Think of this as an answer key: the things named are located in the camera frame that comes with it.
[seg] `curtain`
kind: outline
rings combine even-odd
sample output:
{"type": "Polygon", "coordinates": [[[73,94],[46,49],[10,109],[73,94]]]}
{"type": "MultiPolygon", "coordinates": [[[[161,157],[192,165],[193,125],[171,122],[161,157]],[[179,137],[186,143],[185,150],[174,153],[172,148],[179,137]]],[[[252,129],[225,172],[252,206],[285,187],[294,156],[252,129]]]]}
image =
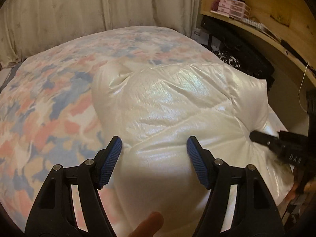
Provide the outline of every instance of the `curtain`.
{"type": "Polygon", "coordinates": [[[128,26],[162,26],[186,36],[200,0],[6,0],[0,9],[0,63],[17,61],[75,38],[128,26]]]}

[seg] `cord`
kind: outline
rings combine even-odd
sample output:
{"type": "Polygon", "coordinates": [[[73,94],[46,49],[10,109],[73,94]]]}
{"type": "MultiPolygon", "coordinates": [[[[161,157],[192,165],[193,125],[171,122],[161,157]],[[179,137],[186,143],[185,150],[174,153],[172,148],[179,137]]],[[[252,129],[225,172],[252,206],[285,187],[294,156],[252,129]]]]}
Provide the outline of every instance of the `cord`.
{"type": "Polygon", "coordinates": [[[308,66],[309,66],[309,63],[307,63],[307,66],[306,66],[306,68],[305,68],[304,76],[303,76],[303,79],[302,79],[302,82],[301,82],[301,86],[300,86],[300,89],[299,89],[299,91],[298,91],[298,102],[300,103],[300,106],[301,106],[302,110],[303,110],[305,113],[307,113],[307,110],[305,110],[305,109],[303,108],[302,104],[301,104],[300,92],[301,92],[301,88],[302,88],[302,85],[303,85],[304,77],[305,77],[305,75],[306,75],[306,70],[307,70],[308,66]]]}

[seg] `bed sheet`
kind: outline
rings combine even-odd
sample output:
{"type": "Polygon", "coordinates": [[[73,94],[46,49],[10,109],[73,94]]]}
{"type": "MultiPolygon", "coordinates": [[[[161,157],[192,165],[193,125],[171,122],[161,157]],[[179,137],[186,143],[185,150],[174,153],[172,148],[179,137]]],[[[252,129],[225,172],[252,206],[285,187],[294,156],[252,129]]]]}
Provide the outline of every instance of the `bed sheet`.
{"type": "MultiPolygon", "coordinates": [[[[0,94],[0,201],[22,230],[52,166],[79,165],[107,145],[90,87],[98,68],[113,60],[221,63],[174,30],[144,26],[81,37],[28,58],[0,94]]],[[[77,191],[73,196],[84,228],[77,191]]],[[[120,228],[114,191],[103,188],[100,197],[113,228],[120,228]]]]}

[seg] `human hand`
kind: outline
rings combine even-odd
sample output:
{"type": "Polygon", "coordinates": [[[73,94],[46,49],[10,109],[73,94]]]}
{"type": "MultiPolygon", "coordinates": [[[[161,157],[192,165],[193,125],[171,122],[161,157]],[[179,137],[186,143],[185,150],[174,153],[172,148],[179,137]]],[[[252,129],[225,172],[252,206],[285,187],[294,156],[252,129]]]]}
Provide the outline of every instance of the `human hand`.
{"type": "Polygon", "coordinates": [[[141,222],[128,237],[153,237],[163,225],[163,216],[159,212],[152,212],[141,222]]]}

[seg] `blue gripper pad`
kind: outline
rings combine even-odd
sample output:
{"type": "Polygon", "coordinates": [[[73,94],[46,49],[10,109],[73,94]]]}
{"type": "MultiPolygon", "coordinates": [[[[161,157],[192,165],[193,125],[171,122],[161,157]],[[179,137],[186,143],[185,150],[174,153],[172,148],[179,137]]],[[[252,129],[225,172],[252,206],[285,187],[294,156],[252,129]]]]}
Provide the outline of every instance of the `blue gripper pad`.
{"type": "Polygon", "coordinates": [[[96,174],[98,177],[97,186],[99,190],[109,182],[116,162],[121,154],[121,150],[122,140],[118,136],[114,136],[106,149],[100,150],[95,156],[95,160],[98,160],[96,174]]]}
{"type": "Polygon", "coordinates": [[[186,142],[186,150],[200,183],[204,185],[205,188],[208,188],[210,185],[208,170],[201,158],[197,145],[199,145],[197,139],[194,136],[191,136],[186,142]]]}

